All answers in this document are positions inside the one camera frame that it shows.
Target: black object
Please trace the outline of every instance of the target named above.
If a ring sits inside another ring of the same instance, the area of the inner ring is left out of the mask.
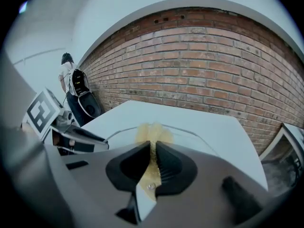
[[[84,72],[79,69],[75,69],[72,75],[72,82],[75,88],[75,93],[79,96],[84,92],[89,91],[89,89],[85,86],[84,78],[86,75]]]
[[[156,143],[156,156],[162,181],[156,188],[156,197],[180,194],[195,180],[198,168],[188,156],[160,141]]]
[[[89,163],[86,162],[86,161],[77,161],[77,162],[73,162],[73,163],[69,163],[69,164],[66,164],[66,167],[69,169],[69,170],[72,170],[72,169],[76,169],[76,168],[79,168],[79,167],[82,167],[82,166],[86,166],[88,165]]]
[[[197,166],[188,156],[156,143],[157,164],[161,174],[161,186],[155,190],[155,197],[182,193],[195,179]],[[150,162],[150,142],[129,150],[112,160],[106,166],[106,175],[112,184],[122,191],[131,192],[128,206],[117,212],[117,216],[132,224],[141,222],[136,202],[136,185]]]
[[[242,188],[233,177],[226,177],[222,188],[234,208],[235,224],[243,223],[262,210],[253,195]]]
[[[137,208],[137,201],[135,193],[132,193],[128,206],[124,209],[121,209],[116,213],[116,215],[134,225],[137,225],[141,222],[139,217],[139,212]]]

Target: brick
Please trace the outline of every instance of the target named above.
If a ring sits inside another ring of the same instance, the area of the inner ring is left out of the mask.
[[[163,54],[164,59],[177,59],[178,57],[179,57],[179,52],[178,51],[165,52]]]
[[[264,85],[259,85],[258,88],[257,88],[257,90],[260,91],[260,92],[263,92],[263,93],[267,94],[268,87],[264,86]]]
[[[247,51],[247,52],[250,52],[258,57],[261,56],[261,51],[251,45],[248,45],[248,44],[245,44],[243,42],[240,42],[240,41],[234,41],[234,46],[236,48],[239,48],[239,49],[242,49],[244,51]]]
[[[210,52],[182,51],[181,58],[216,60],[216,54]]]
[[[158,54],[150,54],[150,55],[137,57],[136,62],[141,63],[141,62],[155,61],[155,60],[161,60],[161,59],[162,59],[162,53],[158,53]]]
[[[239,75],[241,73],[241,69],[237,66],[218,63],[218,62],[209,62],[209,68],[213,70],[236,74],[236,75]]]
[[[172,43],[172,42],[179,42],[179,36],[165,36],[162,38],[163,43]]]
[[[208,20],[179,20],[179,26],[213,26],[213,21]]]
[[[260,43],[260,42],[258,42],[258,41],[255,41],[254,46],[255,46],[256,48],[259,48],[260,50],[262,50],[262,51],[264,51],[264,52],[270,54],[270,55],[273,53],[272,49],[270,49],[269,47],[265,46],[264,44],[262,44],[262,43]]]
[[[208,50],[222,52],[226,54],[232,54],[239,57],[241,56],[241,51],[239,49],[234,47],[219,45],[219,44],[208,44]]]
[[[205,86],[206,85],[206,79],[204,79],[204,78],[189,78],[189,85]]]
[[[157,77],[156,82],[157,83],[166,83],[166,84],[185,85],[187,83],[187,79],[181,78],[181,77]]]
[[[281,87],[280,85],[278,85],[277,83],[273,83],[273,89],[280,92],[282,95],[288,97],[289,96],[289,92],[287,90],[285,90],[283,87]]]
[[[152,33],[145,34],[145,35],[142,35],[142,36],[141,36],[141,41],[149,40],[149,39],[152,39],[152,38],[153,38],[153,32],[152,32]]]
[[[269,70],[267,70],[267,69],[265,69],[265,68],[261,68],[261,75],[263,75],[263,76],[265,76],[265,77],[270,77],[270,71]]]
[[[203,14],[188,14],[187,19],[204,19]]]
[[[135,65],[128,65],[123,67],[123,71],[134,71],[134,70],[139,70],[142,68],[141,64],[135,64]]]
[[[263,51],[262,51],[262,58],[264,60],[266,60],[267,62],[270,62],[270,56],[267,53],[263,52]]]
[[[150,53],[154,53],[154,52],[155,52],[154,46],[152,46],[152,47],[145,47],[145,48],[142,49],[142,55],[150,54]]]
[[[127,47],[125,51],[126,51],[126,52],[135,51],[135,45],[132,45],[132,46]]]
[[[148,69],[148,70],[142,70],[138,72],[138,77],[144,77],[144,76],[162,76],[162,70],[161,69]]]
[[[215,78],[215,72],[213,71],[206,71],[203,69],[182,69],[181,70],[182,76],[194,76],[194,77],[203,77],[203,78]]]
[[[211,35],[218,35],[218,36],[224,36],[229,37],[233,39],[240,40],[240,35],[228,30],[218,29],[218,28],[206,28],[207,33]]]
[[[210,113],[216,113],[216,114],[229,114],[230,110],[225,109],[225,108],[221,108],[221,107],[216,107],[216,106],[209,105],[209,112]]]
[[[193,94],[193,95],[205,95],[211,96],[212,91],[210,89],[201,87],[191,87],[191,86],[180,86],[179,92]]]
[[[279,85],[283,86],[284,85],[284,81],[283,79],[281,79],[280,77],[278,77],[277,75],[270,73],[270,79],[273,80],[274,82],[278,83]]]
[[[240,104],[240,103],[235,103],[233,109],[244,112],[246,109],[246,105]]]
[[[226,46],[233,46],[233,40],[226,37],[217,37],[217,43]]]
[[[207,68],[207,62],[200,60],[190,61],[189,67]]]
[[[177,20],[177,19],[178,19],[177,16],[169,18],[169,20]],[[177,21],[169,21],[169,22],[165,22],[161,25],[162,29],[169,29],[169,28],[175,28],[175,27],[177,27]]]
[[[136,44],[136,49],[141,49],[143,47],[144,48],[151,47],[151,46],[155,46],[155,45],[158,45],[161,43],[162,43],[162,38],[154,38],[154,39],[142,41],[142,42]]]
[[[156,77],[145,77],[143,78],[145,83],[156,83]]]
[[[263,116],[265,111],[264,110],[261,110],[261,109],[258,109],[258,108],[255,108],[255,107],[252,107],[252,106],[246,106],[246,109],[245,109],[246,112],[249,112],[249,113],[253,113],[253,114],[256,114],[256,115],[260,115],[260,116]]]
[[[187,99],[187,95],[185,95],[185,94],[165,92],[165,91],[158,91],[157,97],[168,98],[168,99],[173,99],[173,100],[186,100]]]
[[[187,67],[188,62],[186,60],[166,60],[154,63],[155,67]]]
[[[254,72],[249,71],[249,70],[243,68],[242,69],[242,76],[245,77],[245,78],[253,79]]]
[[[203,103],[203,97],[197,95],[187,95],[187,101],[195,103]]]
[[[152,84],[139,84],[138,89],[147,89],[147,90],[162,90],[162,85],[152,85]]]
[[[235,64],[239,65],[241,67],[247,68],[249,70],[255,71],[257,73],[260,72],[260,68],[261,68],[259,65],[256,65],[254,63],[248,62],[246,60],[243,60],[243,59],[240,59],[240,58],[237,58],[237,57],[235,59]]]
[[[217,105],[225,108],[233,108],[234,103],[230,101],[223,101],[214,98],[205,98],[204,103],[208,105]]]
[[[274,113],[276,113],[276,109],[277,109],[273,105],[269,105],[269,104],[266,104],[266,103],[263,104],[262,108],[265,109],[265,110],[274,112]]]
[[[241,86],[246,86],[251,89],[257,89],[258,87],[258,83],[238,76],[233,76],[233,83]]]
[[[136,44],[140,41],[141,41],[140,37],[137,37],[137,38],[134,38],[132,40],[126,41],[122,44],[122,48],[126,48],[126,47],[131,46],[133,44]]]
[[[186,43],[172,43],[157,45],[155,50],[158,51],[174,51],[174,50],[186,50],[188,45]]]
[[[188,33],[188,28],[171,28],[171,29],[156,31],[154,33],[154,36],[155,37],[162,37],[162,36],[187,34],[187,33]]]
[[[227,92],[218,91],[218,90],[214,91],[213,96],[215,98],[222,98],[222,99],[228,99],[229,98],[229,94]]]
[[[241,95],[251,96],[251,89],[240,87],[238,93]]]
[[[176,100],[163,99],[162,103],[164,105],[176,106],[177,101]]]
[[[212,14],[212,13],[206,13],[205,19],[208,20],[215,20],[215,21],[222,21],[228,24],[234,24],[237,25],[237,20],[233,16],[225,16],[224,14]]]
[[[154,62],[142,63],[142,68],[143,69],[154,68]]]
[[[163,70],[163,75],[177,76],[179,74],[178,68],[165,68]]]
[[[242,51],[242,57],[250,62],[254,62],[256,64],[259,64],[260,60],[259,57],[254,56],[253,54],[246,52],[246,51]]]
[[[119,73],[115,75],[115,78],[125,78],[125,77],[128,77],[127,73]]]
[[[251,121],[256,121],[257,120],[257,116],[249,114],[247,119],[251,120]]]
[[[207,105],[197,104],[197,103],[178,101],[177,106],[182,108],[192,109],[192,110],[198,110],[198,111],[205,111],[205,112],[208,111]]]
[[[232,81],[232,75],[231,74],[225,74],[217,72],[216,79],[231,82]]]
[[[204,27],[192,27],[192,28],[189,28],[189,33],[190,34],[205,34],[206,33],[206,28],[204,28]]]
[[[156,92],[155,91],[147,91],[147,90],[129,90],[128,91],[129,94],[133,94],[133,95],[144,95],[144,96],[156,96]]]
[[[264,84],[268,87],[272,87],[272,81],[266,77],[263,77],[259,74],[255,74],[255,80],[261,84]]]
[[[189,43],[190,50],[198,50],[198,51],[206,51],[207,44],[206,43]]]
[[[245,113],[245,112],[239,112],[239,111],[228,110],[227,115],[233,116],[233,117],[236,117],[236,118],[247,119],[247,117],[248,117],[249,114],[248,114],[248,113]]]
[[[228,56],[228,55],[224,55],[224,54],[219,54],[218,55],[218,61],[219,62],[233,64],[234,57]]]
[[[247,43],[247,44],[250,44],[250,45],[252,45],[252,46],[255,45],[255,41],[254,41],[253,39],[247,37],[247,36],[242,36],[242,35],[241,35],[240,41],[245,42],[245,43]]]
[[[133,95],[132,99],[136,100],[136,101],[145,101],[145,102],[150,102],[150,103],[155,103],[155,104],[161,104],[162,103],[162,99],[146,97],[146,96],[139,96],[139,95]]]
[[[260,93],[258,91],[252,91],[251,97],[255,98],[255,99],[258,99],[258,100],[261,100],[261,101],[265,101],[265,102],[268,102],[268,100],[269,100],[269,96],[267,96],[263,93]]]
[[[210,35],[182,35],[181,41],[196,41],[196,42],[213,42],[217,43],[217,38]]]
[[[211,87],[211,88],[215,88],[215,89],[222,89],[222,90],[231,91],[231,92],[238,91],[237,85],[223,83],[220,81],[213,81],[213,80],[208,80],[207,87]]]
[[[163,85],[164,91],[177,92],[177,86],[175,85]]]
[[[247,105],[252,105],[254,102],[254,100],[252,98],[241,96],[241,95],[236,95],[236,94],[229,94],[229,100],[240,102],[240,103],[247,104]]]

